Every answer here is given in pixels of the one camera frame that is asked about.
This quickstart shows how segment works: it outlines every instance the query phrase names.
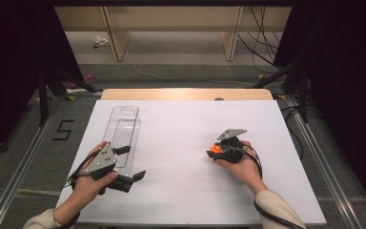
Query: white sleeve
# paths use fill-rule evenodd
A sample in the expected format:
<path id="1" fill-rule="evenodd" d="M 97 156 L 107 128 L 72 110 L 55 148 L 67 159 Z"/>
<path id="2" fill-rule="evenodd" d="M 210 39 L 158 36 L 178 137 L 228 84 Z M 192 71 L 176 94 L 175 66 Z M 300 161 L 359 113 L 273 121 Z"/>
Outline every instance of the white sleeve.
<path id="1" fill-rule="evenodd" d="M 305 224 L 293 208 L 278 194 L 270 190 L 262 190 L 255 197 L 255 204 L 259 207 L 260 220 L 264 229 L 289 228 L 263 215 L 271 215 L 277 219 L 284 219 L 295 225 L 294 228 L 306 228 Z"/>
<path id="2" fill-rule="evenodd" d="M 54 220 L 52 215 L 53 211 L 54 209 L 49 209 L 42 214 L 29 219 L 23 229 L 47 229 L 60 227 L 61 225 Z"/>

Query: wooden cabinet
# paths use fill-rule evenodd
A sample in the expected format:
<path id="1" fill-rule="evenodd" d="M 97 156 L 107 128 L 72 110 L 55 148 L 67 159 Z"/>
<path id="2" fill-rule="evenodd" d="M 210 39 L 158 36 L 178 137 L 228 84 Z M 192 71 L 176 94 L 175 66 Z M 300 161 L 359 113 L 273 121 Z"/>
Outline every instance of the wooden cabinet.
<path id="1" fill-rule="evenodd" d="M 57 7 L 65 31 L 106 31 L 115 61 L 123 58 L 131 31 L 220 31 L 227 60 L 236 34 L 259 31 L 260 7 Z M 284 31 L 291 7 L 263 11 L 264 31 Z"/>

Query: transparent container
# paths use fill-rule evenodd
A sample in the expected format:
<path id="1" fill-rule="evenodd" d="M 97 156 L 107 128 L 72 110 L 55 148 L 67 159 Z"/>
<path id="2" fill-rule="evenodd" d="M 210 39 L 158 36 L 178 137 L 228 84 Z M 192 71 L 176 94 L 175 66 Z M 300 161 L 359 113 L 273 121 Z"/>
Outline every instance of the transparent container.
<path id="1" fill-rule="evenodd" d="M 112 109 L 112 115 L 103 140 L 109 141 L 113 148 L 131 146 L 129 153 L 115 156 L 117 162 L 114 170 L 119 175 L 132 176 L 132 163 L 140 124 L 138 107 L 116 106 Z"/>

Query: white table surface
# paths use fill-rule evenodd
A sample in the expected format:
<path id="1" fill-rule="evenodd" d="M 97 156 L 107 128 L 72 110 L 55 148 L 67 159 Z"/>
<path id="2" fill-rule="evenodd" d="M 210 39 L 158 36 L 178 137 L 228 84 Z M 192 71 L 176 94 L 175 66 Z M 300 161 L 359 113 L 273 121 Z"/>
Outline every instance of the white table surface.
<path id="1" fill-rule="evenodd" d="M 131 226 L 240 226 L 260 223 L 251 191 L 208 157 L 227 129 L 246 129 L 263 180 L 306 224 L 326 222 L 275 101 L 99 100 L 70 173 L 101 142 L 114 106 L 139 107 L 132 172 L 147 171 L 129 193 L 107 189 L 78 222 Z M 61 193 L 57 205 L 71 194 Z"/>

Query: cable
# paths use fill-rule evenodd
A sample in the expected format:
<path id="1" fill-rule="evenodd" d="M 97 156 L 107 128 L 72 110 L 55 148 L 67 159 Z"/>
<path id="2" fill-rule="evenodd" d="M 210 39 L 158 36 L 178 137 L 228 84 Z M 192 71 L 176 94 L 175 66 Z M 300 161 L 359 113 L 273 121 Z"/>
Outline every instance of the cable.
<path id="1" fill-rule="evenodd" d="M 66 188 L 68 186 L 71 185 L 71 183 L 73 181 L 76 181 L 77 177 L 78 177 L 78 173 L 79 171 L 82 169 L 82 167 L 85 165 L 86 162 L 88 162 L 89 159 L 91 159 L 92 157 L 94 156 L 97 156 L 98 154 L 100 153 L 100 150 L 94 152 L 94 153 L 91 153 L 90 155 L 88 155 L 83 161 L 82 163 L 79 164 L 78 168 L 72 173 L 72 175 L 70 175 L 68 178 L 67 178 L 67 181 L 65 182 L 63 188 Z"/>
<path id="2" fill-rule="evenodd" d="M 257 210 L 257 212 L 261 216 L 263 216 L 263 217 L 265 217 L 267 219 L 270 219 L 270 220 L 272 220 L 272 221 L 274 221 L 274 222 L 276 222 L 276 223 L 278 223 L 280 225 L 283 225 L 283 226 L 285 226 L 287 228 L 291 228 L 291 229 L 302 229 L 303 228 L 303 227 L 300 227 L 300 226 L 294 224 L 293 222 L 290 222 L 290 221 L 288 221 L 286 219 L 279 218 L 279 217 L 277 217 L 275 215 L 272 215 L 272 214 L 266 212 L 259 205 L 257 205 L 256 201 L 254 201 L 254 208 Z"/>
<path id="3" fill-rule="evenodd" d="M 302 160 L 302 158 L 304 157 L 304 147 L 302 145 L 301 140 L 296 136 L 293 129 L 291 129 L 290 126 L 288 125 L 288 120 L 290 119 L 290 117 L 299 112 L 299 106 L 287 107 L 287 108 L 282 109 L 281 112 L 284 112 L 288 109 L 291 109 L 291 110 L 287 113 L 286 117 L 284 118 L 284 122 L 285 122 L 290 134 L 296 139 L 296 141 L 299 144 L 299 147 L 301 148 L 300 153 L 299 153 L 299 159 Z"/>
<path id="4" fill-rule="evenodd" d="M 280 39 L 278 39 L 277 35 L 275 35 L 275 32 L 273 32 L 273 35 L 274 35 L 275 39 L 277 39 L 277 42 L 280 43 Z"/>
<path id="5" fill-rule="evenodd" d="M 258 20 L 257 20 L 255 14 L 254 14 L 253 8 L 250 7 L 250 9 L 251 9 L 252 15 L 254 17 L 254 21 L 256 22 L 257 27 L 259 28 L 259 34 L 257 36 L 257 39 L 258 39 L 259 35 L 262 34 L 265 43 L 268 44 L 269 46 L 271 46 L 269 40 L 266 38 L 266 35 L 264 33 L 264 13 L 265 13 L 266 8 L 265 7 L 261 7 L 261 9 L 260 9 L 261 10 L 261 22 L 260 22 L 260 24 L 258 23 Z M 269 54 L 270 58 L 272 58 L 272 56 L 271 56 L 271 54 L 269 52 L 269 49 L 268 49 L 268 46 L 267 45 L 266 45 L 266 50 L 267 50 L 267 53 Z"/>
<path id="6" fill-rule="evenodd" d="M 278 85 L 278 84 L 282 84 L 284 83 L 285 81 L 279 81 L 279 82 L 276 82 L 276 83 L 270 83 L 269 85 L 267 86 L 273 86 L 273 85 Z"/>
<path id="7" fill-rule="evenodd" d="M 126 49 L 126 55 L 130 56 L 130 53 L 128 52 L 128 50 Z M 195 81 L 206 81 L 206 82 L 213 82 L 213 83 L 233 83 L 233 84 L 241 84 L 241 85 L 248 85 L 248 86 L 254 86 L 256 84 L 253 83 L 245 83 L 245 82 L 239 82 L 239 81 L 232 81 L 232 80 L 211 80 L 211 79 L 183 79 L 183 78 L 168 78 L 168 77 L 161 77 L 161 76 L 157 76 L 155 74 L 151 74 L 151 73 L 142 73 L 141 71 L 138 70 L 138 68 L 136 67 L 135 64 L 133 64 L 133 67 L 135 69 L 136 72 L 142 74 L 142 75 L 147 75 L 147 76 L 151 76 L 157 79 L 162 79 L 162 80 L 179 80 L 179 81 L 185 81 L 185 82 L 195 82 Z"/>
<path id="8" fill-rule="evenodd" d="M 263 59 L 264 61 L 266 61 L 267 63 L 269 63 L 270 65 L 274 65 L 273 62 L 271 62 L 270 60 L 264 58 L 261 54 L 257 53 L 254 49 L 252 49 L 248 44 L 245 43 L 245 41 L 242 39 L 242 37 L 239 35 L 239 33 L 237 34 L 237 36 L 239 37 L 240 41 L 242 41 L 243 45 L 245 45 L 246 48 L 248 48 L 248 50 L 257 55 L 259 58 Z"/>
<path id="9" fill-rule="evenodd" d="M 277 46 L 274 46 L 274 45 L 269 45 L 269 44 L 266 44 L 266 43 L 264 43 L 264 42 L 261 42 L 261 41 L 259 41 L 259 40 L 256 40 L 256 38 L 254 38 L 253 36 L 252 36 L 252 34 L 248 31 L 248 35 L 255 41 L 255 42 L 257 42 L 257 43 L 259 43 L 259 44 L 262 44 L 262 45 L 268 45 L 268 46 L 270 46 L 270 47 L 272 47 L 272 48 L 275 48 L 275 49 L 278 49 L 278 47 Z"/>
<path id="10" fill-rule="evenodd" d="M 245 145 L 245 144 L 243 144 L 243 145 L 247 146 L 247 147 L 250 147 L 254 151 L 254 154 L 256 155 L 256 158 L 254 158 L 254 156 L 251 156 L 248 152 L 245 152 L 244 154 L 246 156 L 250 157 L 251 160 L 257 165 L 257 169 L 260 173 L 260 177 L 263 178 L 263 167 L 261 166 L 261 161 L 260 161 L 260 158 L 257 154 L 257 151 L 251 145 Z"/>
<path id="11" fill-rule="evenodd" d="M 253 16 L 254 16 L 254 20 L 256 21 L 256 23 L 257 23 L 257 26 L 258 26 L 258 22 L 257 22 L 257 18 L 255 17 L 255 15 L 254 15 L 254 12 L 253 12 L 253 10 L 252 10 L 252 7 L 251 7 L 251 11 L 252 11 L 252 14 L 253 14 Z M 256 40 L 258 40 L 258 38 L 259 38 L 259 36 L 260 36 L 260 33 L 261 33 L 261 28 L 259 27 L 259 33 L 257 34 L 257 38 L 256 38 Z M 257 42 L 255 42 L 254 43 L 254 48 L 253 48 L 253 50 L 256 50 L 256 45 L 257 45 Z M 257 68 L 259 71 L 260 71 L 260 69 L 256 66 L 256 64 L 254 63 L 254 67 L 255 68 Z"/>

